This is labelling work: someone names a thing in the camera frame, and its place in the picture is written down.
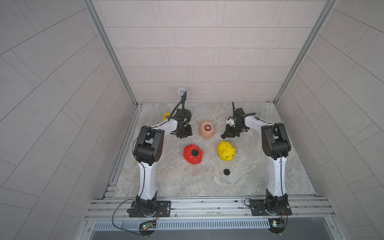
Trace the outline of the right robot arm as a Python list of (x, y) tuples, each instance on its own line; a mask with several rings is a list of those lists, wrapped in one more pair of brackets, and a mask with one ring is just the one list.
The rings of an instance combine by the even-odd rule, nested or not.
[(262, 136), (262, 149), (269, 158), (269, 182), (264, 200), (249, 199), (246, 204), (253, 216), (276, 216), (292, 214), (285, 186), (285, 167), (291, 143), (283, 123), (270, 123), (255, 113), (246, 114), (242, 108), (233, 107), (233, 116), (227, 119), (222, 139), (239, 137), (249, 129)]

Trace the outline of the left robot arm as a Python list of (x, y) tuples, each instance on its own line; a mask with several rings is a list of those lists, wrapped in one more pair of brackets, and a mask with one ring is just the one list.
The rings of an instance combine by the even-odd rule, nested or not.
[(176, 109), (163, 122), (141, 128), (133, 147), (133, 156), (140, 168), (140, 189), (128, 210), (131, 218), (152, 217), (156, 213), (156, 165), (163, 152), (164, 137), (168, 134), (176, 135), (180, 139), (191, 136), (191, 118), (191, 111)]

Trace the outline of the pink piggy bank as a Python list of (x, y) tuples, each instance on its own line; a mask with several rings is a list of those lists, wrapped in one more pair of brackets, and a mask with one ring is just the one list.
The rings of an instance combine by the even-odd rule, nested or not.
[(200, 135), (203, 138), (209, 140), (215, 133), (215, 128), (214, 128), (213, 122), (203, 121), (199, 125), (199, 131), (200, 131)]

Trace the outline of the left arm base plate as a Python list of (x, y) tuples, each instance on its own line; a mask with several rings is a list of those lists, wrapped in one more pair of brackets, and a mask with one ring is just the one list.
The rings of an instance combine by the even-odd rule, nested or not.
[(127, 210), (130, 218), (169, 217), (171, 201), (135, 201)]

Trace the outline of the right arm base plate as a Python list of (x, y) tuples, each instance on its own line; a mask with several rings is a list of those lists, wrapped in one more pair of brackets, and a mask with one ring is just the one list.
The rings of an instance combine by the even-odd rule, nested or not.
[(249, 200), (249, 205), (253, 216), (292, 215), (291, 207), (284, 198), (277, 198), (277, 200)]

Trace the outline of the yellow piggy bank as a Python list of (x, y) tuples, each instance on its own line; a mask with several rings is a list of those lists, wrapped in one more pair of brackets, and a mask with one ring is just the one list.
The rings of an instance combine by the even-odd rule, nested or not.
[(221, 141), (217, 147), (217, 152), (222, 161), (232, 161), (236, 154), (236, 149), (227, 141)]

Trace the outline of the red piggy bank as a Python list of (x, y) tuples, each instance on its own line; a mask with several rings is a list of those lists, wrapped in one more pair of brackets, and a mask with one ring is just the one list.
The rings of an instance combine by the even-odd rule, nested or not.
[(184, 148), (184, 159), (192, 164), (200, 164), (203, 159), (204, 152), (197, 145), (188, 145)]

